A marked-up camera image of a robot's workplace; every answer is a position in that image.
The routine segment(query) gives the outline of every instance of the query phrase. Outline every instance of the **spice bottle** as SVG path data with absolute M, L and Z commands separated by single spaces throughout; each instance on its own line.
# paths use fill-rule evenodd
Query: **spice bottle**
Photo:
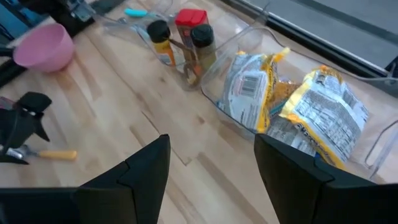
M 204 74 L 217 60 L 213 28 L 208 24 L 196 26 L 191 30 L 191 39 Z
M 166 21 L 154 21 L 147 26 L 147 33 L 154 44 L 158 58 L 166 65 L 175 65 L 173 49 L 170 45 L 170 29 Z
M 191 30 L 201 24 L 208 24 L 207 12 L 201 9 L 181 9 L 175 17 L 175 25 L 182 39 L 182 43 L 193 50 L 193 44 L 190 37 Z M 187 62 L 194 61 L 188 52 L 184 52 Z

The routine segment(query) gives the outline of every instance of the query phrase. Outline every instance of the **blue handle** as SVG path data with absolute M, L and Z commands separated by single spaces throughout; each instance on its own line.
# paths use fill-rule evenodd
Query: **blue handle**
M 143 9 L 125 9 L 124 13 L 131 17 L 144 17 L 148 14 L 148 11 Z

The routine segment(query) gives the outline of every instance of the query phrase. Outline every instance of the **clear plastic container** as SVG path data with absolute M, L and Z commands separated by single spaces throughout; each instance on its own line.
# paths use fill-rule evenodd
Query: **clear plastic container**
M 255 42 L 250 42 L 253 36 L 257 39 Z M 280 52 L 284 47 L 290 47 L 291 52 L 277 64 L 277 73 L 298 83 L 301 83 L 303 77 L 312 69 L 320 65 L 329 65 L 326 60 L 285 37 L 279 36 L 276 39 L 274 33 L 263 26 L 252 26 L 223 47 L 228 49 L 228 46 L 237 47 L 238 50 L 249 54 L 266 55 Z M 235 130 L 242 137 L 253 140 L 254 133 L 223 111 L 219 103 L 224 91 L 228 68 L 236 52 L 229 51 L 217 61 L 218 68 L 213 68 L 205 75 L 206 81 L 201 89 L 214 104 L 220 120 L 227 127 Z M 344 73 L 343 79 L 369 110 L 368 122 L 346 163 L 347 169 L 377 183 L 398 182 L 398 151 L 393 150 L 398 146 L 398 124 L 394 123 L 398 120 L 398 100 L 359 80 L 355 75 Z M 367 80 L 367 82 L 385 82 L 385 80 L 376 79 Z
M 263 11 L 265 11 L 268 2 L 264 1 L 263 4 Z M 190 50 L 195 54 L 194 59 L 184 56 L 184 53 L 189 52 L 189 49 L 187 50 L 184 45 L 181 45 L 183 43 L 182 38 L 174 23 L 175 16 L 181 9 L 202 9 L 207 12 L 208 23 L 212 26 L 215 37 L 215 51 L 209 53 L 209 57 L 215 54 L 217 58 L 223 58 L 229 51 L 235 52 L 237 47 L 229 45 L 232 49 L 226 49 L 223 48 L 224 44 L 250 28 L 257 21 L 217 0 L 126 0 L 121 5 L 122 7 L 118 7 L 106 15 L 96 14 L 94 18 L 103 25 L 106 33 L 142 45 L 143 47 L 147 47 L 148 50 L 153 51 L 159 62 L 165 65 L 168 73 L 175 77 L 184 90 L 199 89 L 203 75 L 207 70 L 211 70 L 213 66 L 204 70 L 200 65 L 202 60 L 206 60 L 207 55 L 202 55 L 201 59 L 198 60 L 193 49 Z M 124 13 L 124 9 L 126 8 L 146 9 L 148 13 L 144 17 L 130 17 Z M 156 54 L 154 45 L 146 32 L 147 26 L 159 19 L 168 22 L 171 31 L 170 38 L 173 40 L 171 46 L 174 52 L 175 65 L 169 65 L 161 60 Z M 259 18 L 262 21 L 265 19 L 265 16 Z M 249 39 L 250 43 L 255 45 L 256 42 L 260 41 L 261 37 L 251 35 L 250 33 L 246 35 L 246 38 Z

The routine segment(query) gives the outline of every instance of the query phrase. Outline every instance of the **wooden table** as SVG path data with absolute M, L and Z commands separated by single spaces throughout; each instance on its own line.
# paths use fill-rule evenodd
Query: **wooden table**
M 270 36 L 263 41 L 275 44 Z M 78 159 L 0 164 L 0 187 L 78 186 L 168 133 L 172 155 L 159 223 L 278 223 L 252 143 L 221 124 L 200 91 L 183 91 L 152 52 L 104 35 L 98 24 L 76 36 L 74 43 L 76 53 L 67 68 L 51 74 L 28 71 L 0 95 L 15 100 L 37 91 L 51 97 L 53 104 L 43 120 L 51 142 L 32 136 L 28 143 L 36 149 L 76 149 Z M 365 94 L 372 113 L 383 113 L 388 120 L 398 117 L 395 98 L 346 78 L 355 92 Z M 380 129 L 377 124 L 386 122 L 370 125 Z

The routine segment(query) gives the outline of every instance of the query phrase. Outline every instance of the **red lid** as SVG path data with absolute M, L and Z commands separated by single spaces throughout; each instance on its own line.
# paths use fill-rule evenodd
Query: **red lid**
M 195 27 L 205 23 L 207 12 L 201 9 L 181 9 L 175 18 L 175 25 Z

